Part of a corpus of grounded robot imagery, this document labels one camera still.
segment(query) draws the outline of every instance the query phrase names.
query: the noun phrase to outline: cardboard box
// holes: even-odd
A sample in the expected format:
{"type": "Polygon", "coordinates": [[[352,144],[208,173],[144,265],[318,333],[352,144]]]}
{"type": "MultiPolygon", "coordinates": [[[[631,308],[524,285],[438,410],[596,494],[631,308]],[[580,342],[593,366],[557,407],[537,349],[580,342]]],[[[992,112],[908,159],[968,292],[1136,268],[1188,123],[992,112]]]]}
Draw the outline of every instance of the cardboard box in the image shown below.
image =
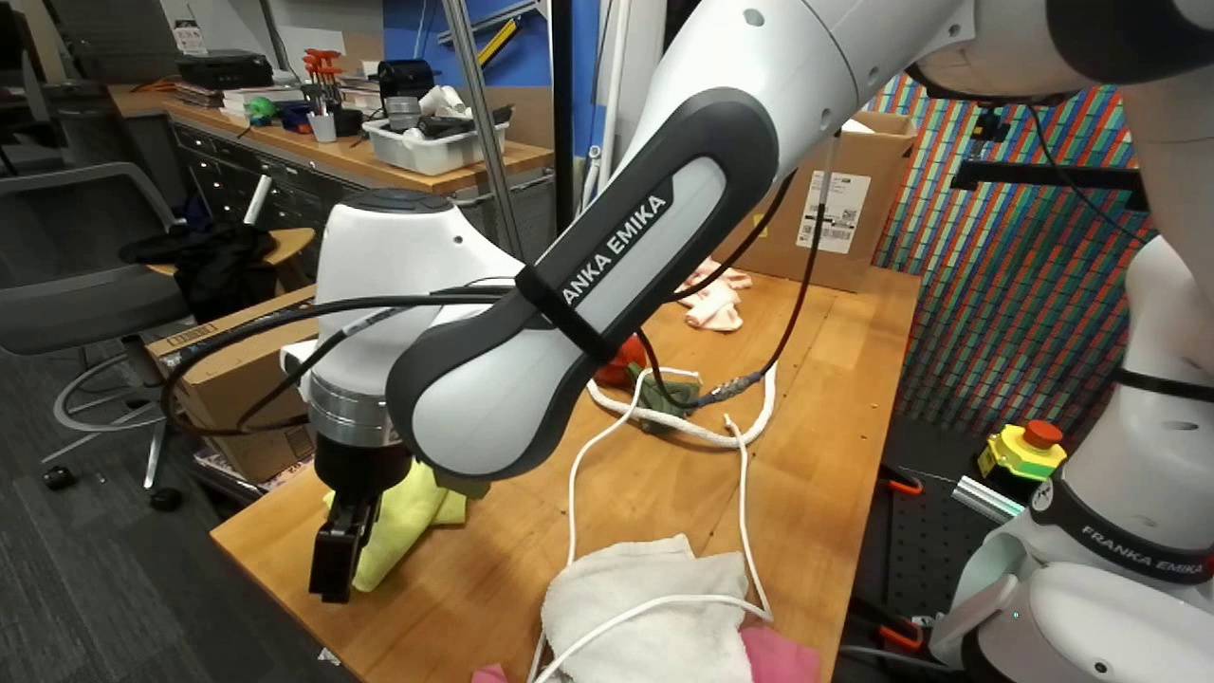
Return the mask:
{"type": "MultiPolygon", "coordinates": [[[[256,308],[242,308],[234,314],[158,338],[154,343],[146,343],[146,354],[164,366],[169,366],[182,354],[198,349],[199,342],[299,303],[311,303],[311,287],[294,287],[256,308]]],[[[178,400],[187,417],[208,429],[234,426],[247,407],[254,407],[269,385],[280,384],[278,349],[289,342],[316,338],[316,328],[318,328],[316,317],[289,322],[198,360],[178,384],[178,400]]],[[[303,412],[303,400],[294,389],[285,389],[254,417],[254,426],[285,419],[294,412],[303,412]]],[[[256,486],[311,457],[311,431],[303,426],[254,431],[254,435],[208,435],[208,445],[231,469],[237,469],[247,480],[256,480],[256,486]]]]}
{"type": "MultiPolygon", "coordinates": [[[[816,285],[844,287],[844,292],[853,292],[858,273],[871,265],[885,228],[904,202],[913,150],[919,150],[919,132],[910,132],[908,117],[863,109],[858,112],[858,121],[868,123],[871,132],[841,132],[835,144],[828,231],[823,231],[816,273],[810,273],[816,285]]],[[[820,204],[823,168],[828,168],[828,146],[820,144],[804,156],[767,231],[736,263],[739,268],[800,279],[804,252],[810,244],[810,217],[820,204]]],[[[775,190],[751,207],[751,217],[739,228],[732,228],[732,235],[715,246],[715,256],[732,252],[732,246],[744,244],[744,235],[758,222],[771,202],[775,202],[775,190]]]]}

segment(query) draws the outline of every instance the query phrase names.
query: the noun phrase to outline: black chair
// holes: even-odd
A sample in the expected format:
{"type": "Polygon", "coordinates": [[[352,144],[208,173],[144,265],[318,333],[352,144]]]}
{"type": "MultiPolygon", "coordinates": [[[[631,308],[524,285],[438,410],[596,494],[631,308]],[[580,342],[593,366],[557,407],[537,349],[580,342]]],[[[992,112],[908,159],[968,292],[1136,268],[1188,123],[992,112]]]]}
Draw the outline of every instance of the black chair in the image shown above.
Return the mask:
{"type": "MultiPolygon", "coordinates": [[[[105,373],[151,366],[140,333],[187,317],[169,276],[121,263],[125,244],[169,228],[169,207],[134,161],[89,161],[0,177],[0,217],[0,349],[53,354],[121,342],[115,360],[88,366],[58,393],[53,417],[84,435],[43,461],[50,465],[110,431],[151,429],[144,490],[154,507],[173,507],[178,494],[154,486],[166,435],[154,376],[144,373],[144,385],[117,393],[134,407],[117,419],[84,419],[105,397],[81,400],[84,385],[105,373]]],[[[50,469],[50,486],[67,480],[72,469],[50,469]]]]}

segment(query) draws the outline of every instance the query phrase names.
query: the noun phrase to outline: wooden table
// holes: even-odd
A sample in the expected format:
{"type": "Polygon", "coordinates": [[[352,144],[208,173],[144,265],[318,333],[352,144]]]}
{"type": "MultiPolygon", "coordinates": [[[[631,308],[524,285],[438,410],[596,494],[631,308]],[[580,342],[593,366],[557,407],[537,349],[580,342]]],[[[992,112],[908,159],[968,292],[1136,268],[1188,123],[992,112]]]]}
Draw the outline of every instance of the wooden table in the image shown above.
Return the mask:
{"type": "MultiPolygon", "coordinates": [[[[352,184],[395,184],[412,193],[481,193],[485,190],[485,168],[456,168],[447,173],[409,173],[402,168],[388,168],[375,159],[373,144],[363,136],[337,136],[333,144],[316,144],[311,136],[289,132],[280,123],[242,123],[218,109],[187,106],[173,98],[173,88],[166,79],[158,82],[115,82],[110,88],[115,106],[125,117],[154,117],[166,112],[173,123],[198,130],[204,136],[266,150],[280,161],[308,168],[316,173],[331,173],[352,184]]],[[[536,144],[508,140],[504,146],[504,171],[508,173],[537,173],[550,171],[553,150],[536,144]]]]}
{"type": "MultiPolygon", "coordinates": [[[[748,327],[698,333],[665,308],[648,333],[665,364],[698,366],[705,384],[751,373],[780,333],[790,279],[744,292],[748,327]]],[[[777,417],[753,445],[751,540],[775,598],[775,626],[820,651],[830,677],[844,618],[875,461],[904,376],[919,279],[868,268],[858,292],[810,287],[777,376],[777,417]]],[[[728,412],[748,426],[758,389],[728,412]]],[[[502,661],[524,677],[537,634],[537,598],[566,560],[566,469],[608,426],[580,400],[557,456],[490,490],[460,532],[431,532],[379,590],[346,607],[308,596],[321,486],[299,474],[231,515],[211,540],[294,623],[360,677],[464,683],[502,661]]],[[[580,551],[685,533],[700,552],[739,551],[736,457],[705,456],[623,429],[580,469],[580,551]]]]}

